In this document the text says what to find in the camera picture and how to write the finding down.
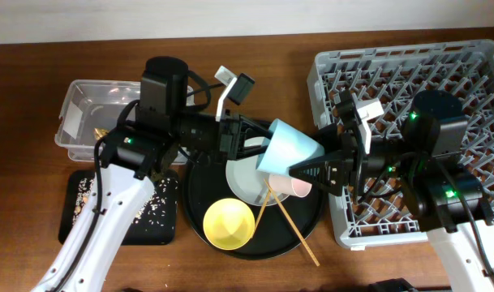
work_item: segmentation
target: white plate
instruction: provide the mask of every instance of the white plate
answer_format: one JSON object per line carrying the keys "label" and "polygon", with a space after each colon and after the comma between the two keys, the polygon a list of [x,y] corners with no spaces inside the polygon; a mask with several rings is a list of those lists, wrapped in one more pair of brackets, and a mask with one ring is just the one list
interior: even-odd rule
{"label": "white plate", "polygon": [[[263,139],[263,137],[250,138],[245,141],[245,147],[259,146]],[[230,190],[240,200],[247,204],[261,206],[268,194],[264,180],[268,181],[270,174],[256,170],[257,157],[258,155],[238,161],[227,161],[225,174]],[[288,198],[287,194],[276,193],[276,195],[281,202]],[[277,204],[276,200],[270,198],[267,206],[274,204]]]}

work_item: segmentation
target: white wall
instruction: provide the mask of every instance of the white wall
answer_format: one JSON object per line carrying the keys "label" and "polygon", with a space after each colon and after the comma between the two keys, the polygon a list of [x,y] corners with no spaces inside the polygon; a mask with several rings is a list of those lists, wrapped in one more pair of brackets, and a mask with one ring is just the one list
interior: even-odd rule
{"label": "white wall", "polygon": [[0,0],[0,43],[494,26],[494,0]]}

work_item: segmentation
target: blue cup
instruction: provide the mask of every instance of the blue cup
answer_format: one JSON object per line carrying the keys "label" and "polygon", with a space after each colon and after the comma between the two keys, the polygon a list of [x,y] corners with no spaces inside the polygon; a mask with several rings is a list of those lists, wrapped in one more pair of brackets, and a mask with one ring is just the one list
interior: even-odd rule
{"label": "blue cup", "polygon": [[324,155],[324,147],[280,119],[274,120],[268,130],[272,139],[264,139],[262,146],[268,147],[257,158],[256,170],[289,177],[292,165]]}

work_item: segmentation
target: wooden chopstick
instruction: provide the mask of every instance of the wooden chopstick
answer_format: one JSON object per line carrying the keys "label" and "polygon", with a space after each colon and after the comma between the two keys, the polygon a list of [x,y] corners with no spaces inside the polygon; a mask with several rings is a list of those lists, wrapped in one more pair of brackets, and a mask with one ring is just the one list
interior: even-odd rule
{"label": "wooden chopstick", "polygon": [[[264,183],[266,183],[266,186],[268,187],[269,192],[273,193],[273,190],[270,187],[270,185],[268,184],[268,182],[266,181],[266,179],[264,180]],[[275,194],[273,195],[273,198],[276,200],[276,202],[279,205],[279,208],[281,208],[281,211],[283,212],[283,214],[285,214],[286,220],[288,220],[288,223],[290,223],[290,225],[294,229],[295,234],[297,234],[297,237],[299,237],[299,239],[301,240],[301,243],[303,244],[304,248],[306,248],[306,251],[310,255],[310,257],[313,260],[313,262],[315,263],[315,265],[317,267],[320,266],[319,261],[317,260],[317,258],[313,254],[313,251],[311,251],[311,248],[307,245],[306,241],[304,240],[304,237],[299,232],[299,229],[297,229],[297,226],[295,226],[294,221],[292,220],[292,218],[290,218],[290,215],[286,211],[285,207],[283,207],[283,205],[281,204],[281,201],[277,198],[277,196]]]}
{"label": "wooden chopstick", "polygon": [[254,232],[252,233],[252,237],[254,237],[254,234],[256,233],[257,226],[260,223],[261,216],[263,215],[264,208],[266,208],[266,204],[268,203],[268,200],[270,199],[270,194],[272,194],[272,192],[270,191],[270,189],[268,189],[268,191],[266,193],[266,197],[264,198],[263,205],[261,206],[260,213],[257,215],[256,225],[254,226]]}

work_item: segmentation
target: grid basket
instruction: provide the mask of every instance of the grid basket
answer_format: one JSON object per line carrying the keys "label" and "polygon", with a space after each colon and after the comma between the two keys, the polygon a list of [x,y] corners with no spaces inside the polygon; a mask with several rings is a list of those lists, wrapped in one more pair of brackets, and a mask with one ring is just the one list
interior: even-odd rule
{"label": "grid basket", "polygon": [[[349,89],[359,100],[378,98],[384,115],[369,122],[373,137],[401,138],[416,93],[445,90],[458,97],[469,122],[460,162],[481,178],[494,211],[494,41],[459,41],[316,55],[307,78],[314,123],[319,128],[342,121],[334,116],[338,93]],[[367,181],[365,191],[374,179]],[[384,194],[392,179],[376,182]],[[402,201],[402,193],[356,204],[350,190],[329,195],[335,238],[352,250],[366,246],[427,241]]]}

